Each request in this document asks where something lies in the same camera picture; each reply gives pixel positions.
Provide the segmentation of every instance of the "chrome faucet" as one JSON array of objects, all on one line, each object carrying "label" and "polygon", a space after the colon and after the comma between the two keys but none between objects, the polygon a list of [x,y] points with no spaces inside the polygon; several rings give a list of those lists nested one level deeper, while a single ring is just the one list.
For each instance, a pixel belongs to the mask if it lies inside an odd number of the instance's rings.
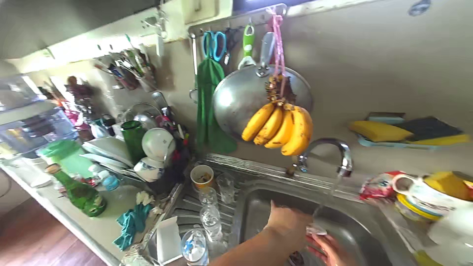
[{"label": "chrome faucet", "polygon": [[290,169],[288,169],[286,173],[290,176],[293,176],[296,169],[307,173],[307,158],[309,157],[310,152],[321,144],[333,144],[338,147],[338,150],[340,150],[342,155],[342,164],[338,167],[337,173],[343,177],[350,177],[351,172],[353,171],[353,160],[351,159],[350,148],[346,142],[335,138],[321,138],[310,143],[307,150],[301,155],[297,156],[294,164]]}]

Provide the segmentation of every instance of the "green glass bottle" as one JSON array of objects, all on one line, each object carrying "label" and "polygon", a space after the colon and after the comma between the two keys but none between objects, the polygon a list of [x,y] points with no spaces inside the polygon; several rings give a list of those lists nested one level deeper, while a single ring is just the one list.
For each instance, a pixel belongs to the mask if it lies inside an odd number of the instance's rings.
[{"label": "green glass bottle", "polygon": [[123,123],[120,130],[122,131],[132,163],[137,164],[141,158],[146,157],[141,145],[146,129],[143,128],[140,121],[131,120]]},{"label": "green glass bottle", "polygon": [[89,184],[70,178],[61,171],[59,164],[54,163],[46,168],[66,188],[70,202],[89,217],[101,214],[106,207],[106,200]]}]

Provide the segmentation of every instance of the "dish cloth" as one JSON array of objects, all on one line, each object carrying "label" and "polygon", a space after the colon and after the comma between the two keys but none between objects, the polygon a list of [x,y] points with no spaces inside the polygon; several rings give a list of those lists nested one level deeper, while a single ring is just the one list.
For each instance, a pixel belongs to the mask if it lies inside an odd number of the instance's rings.
[{"label": "dish cloth", "polygon": [[197,68],[197,149],[200,152],[205,146],[215,153],[230,153],[237,149],[237,142],[220,128],[212,107],[213,93],[224,77],[222,66],[210,55]]},{"label": "dish cloth", "polygon": [[114,244],[121,250],[124,251],[133,243],[136,231],[143,232],[145,230],[145,222],[148,217],[149,211],[152,209],[152,205],[138,204],[135,209],[129,209],[127,212],[118,217],[117,222],[122,227],[122,234],[119,238],[115,239]]}]

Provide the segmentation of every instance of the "yellow banana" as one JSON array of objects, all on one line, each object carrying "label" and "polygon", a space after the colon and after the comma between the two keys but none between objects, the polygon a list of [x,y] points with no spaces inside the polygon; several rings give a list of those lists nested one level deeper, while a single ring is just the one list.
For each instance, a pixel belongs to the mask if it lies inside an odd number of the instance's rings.
[{"label": "yellow banana", "polygon": [[291,139],[281,148],[286,156],[299,155],[309,146],[312,137],[313,124],[310,114],[302,107],[294,106],[292,110],[294,128]]},{"label": "yellow banana", "polygon": [[256,145],[265,145],[278,131],[282,123],[282,107],[276,107],[263,128],[258,132],[253,142]]},{"label": "yellow banana", "polygon": [[251,117],[250,121],[246,124],[246,127],[243,130],[243,133],[241,134],[241,138],[247,142],[251,141],[256,136],[256,134],[258,134],[264,123],[271,116],[273,110],[273,103],[268,103],[265,106],[261,107],[258,112],[256,112],[256,114],[254,114]]},{"label": "yellow banana", "polygon": [[280,148],[291,139],[292,129],[294,128],[294,119],[290,110],[284,110],[281,127],[274,137],[265,144],[268,149]]}]

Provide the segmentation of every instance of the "hand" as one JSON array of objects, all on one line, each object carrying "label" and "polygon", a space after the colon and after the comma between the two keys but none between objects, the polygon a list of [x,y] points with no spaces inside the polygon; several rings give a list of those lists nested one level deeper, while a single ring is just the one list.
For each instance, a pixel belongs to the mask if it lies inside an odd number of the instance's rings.
[{"label": "hand", "polygon": [[308,246],[307,249],[321,258],[327,266],[356,266],[355,260],[340,247],[337,240],[330,235],[307,235],[307,241],[314,247],[320,248],[324,253]]},{"label": "hand", "polygon": [[271,229],[282,236],[281,244],[293,253],[306,245],[306,226],[312,222],[312,216],[288,207],[278,207],[271,200],[271,214],[265,229]]}]

